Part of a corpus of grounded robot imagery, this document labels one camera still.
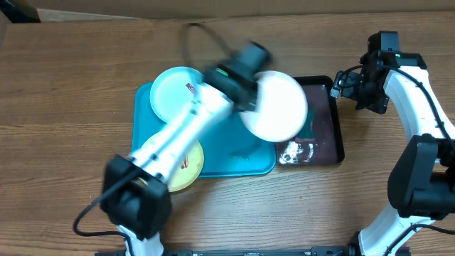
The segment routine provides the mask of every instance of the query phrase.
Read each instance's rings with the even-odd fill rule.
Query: wood grain
[[[75,216],[99,194],[103,168],[131,145],[134,95],[183,65],[179,20],[14,24],[0,51],[0,254],[92,255],[123,248],[119,238],[80,238]],[[402,50],[421,53],[432,87],[455,119],[455,13],[270,16],[207,20],[233,48],[268,47],[274,69],[328,75],[356,65],[368,36],[400,32]],[[196,67],[223,54],[199,31]],[[392,104],[387,114],[338,101],[342,164],[276,168],[266,176],[196,181],[174,194],[163,231],[167,248],[297,249],[343,245],[387,203],[387,177],[405,145]],[[455,229],[448,217],[438,226]],[[111,230],[91,213],[84,230]],[[415,255],[450,255],[454,239],[424,230]]]

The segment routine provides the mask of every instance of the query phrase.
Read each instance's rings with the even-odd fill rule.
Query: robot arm
[[[108,163],[103,193],[131,172],[139,173],[137,179],[101,202],[110,221],[131,240],[132,248],[126,242],[127,256],[162,255],[159,231],[171,214],[166,184],[201,134],[233,112],[255,109],[255,74],[270,60],[268,51],[252,43],[238,55],[208,68],[194,100],[164,127],[160,137],[127,159],[116,156]]]
[[[360,63],[363,64],[360,74],[348,73],[346,79],[341,77],[343,73],[337,74],[331,94],[339,95],[341,91],[342,96],[358,102],[357,110],[367,108],[379,114],[385,113],[388,100],[392,100],[409,144],[390,174],[389,203],[353,239],[353,245],[356,255],[409,255],[397,251],[419,230],[413,225],[429,225],[454,212],[450,168],[445,174],[432,172],[439,159],[444,166],[451,166],[451,149],[422,89],[399,72],[383,67],[398,68],[421,82],[451,138],[455,137],[455,127],[431,89],[422,57],[401,53],[396,32],[380,31],[371,36],[368,53]]]
[[[420,67],[409,66],[402,66],[400,70],[405,71],[423,83],[437,107],[446,131],[450,137],[455,137],[455,127],[444,114],[430,87],[428,72]],[[385,79],[384,91],[397,109],[408,141],[414,135],[421,136],[423,134],[430,134],[439,139],[444,138],[434,120],[434,115],[427,99],[412,81],[392,70]],[[429,216],[411,215],[410,217],[402,218],[398,210],[388,203],[374,222],[360,232],[358,241],[361,254],[365,256],[382,256],[389,250],[391,255],[395,255],[397,250],[420,229],[416,228],[416,230],[409,232],[405,238],[399,239],[411,224],[430,225],[434,221],[435,219]],[[396,246],[391,248],[391,245],[397,240]]]

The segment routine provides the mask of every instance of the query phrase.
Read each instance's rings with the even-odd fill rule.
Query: teal tray
[[[148,82],[142,85],[136,93],[132,150],[140,148],[165,125],[150,106],[152,84]],[[251,134],[238,114],[233,114],[212,127],[199,142],[204,151],[200,178],[264,175],[277,162],[275,144]]]

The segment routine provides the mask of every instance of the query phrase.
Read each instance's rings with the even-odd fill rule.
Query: yellow plate
[[[147,139],[144,145],[150,143],[151,140],[155,139],[158,135],[159,133],[150,137],[150,139]],[[168,184],[169,192],[179,191],[191,185],[198,178],[203,165],[204,151],[202,150],[200,143],[196,141],[180,166],[177,167],[171,182]]]

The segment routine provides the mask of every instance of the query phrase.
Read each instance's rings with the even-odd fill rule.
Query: black motor joint
[[[140,168],[130,160],[115,156],[106,166],[102,192],[137,169]],[[167,185],[143,170],[140,173],[142,182],[128,182],[101,202],[101,209],[112,223],[128,228],[143,240],[152,238],[163,229],[172,206]]]
[[[343,71],[336,74],[331,95],[339,95],[355,100],[356,110],[368,109],[378,114],[387,111],[389,97],[384,92],[385,79],[389,73],[386,65],[400,68],[402,65],[427,69],[418,53],[402,53],[397,32],[379,31],[368,38],[368,52],[360,57],[360,73],[353,71],[347,75]]]
[[[224,93],[234,102],[235,111],[254,111],[257,98],[257,76],[272,54],[263,46],[251,42],[237,55],[204,72],[204,82]]]

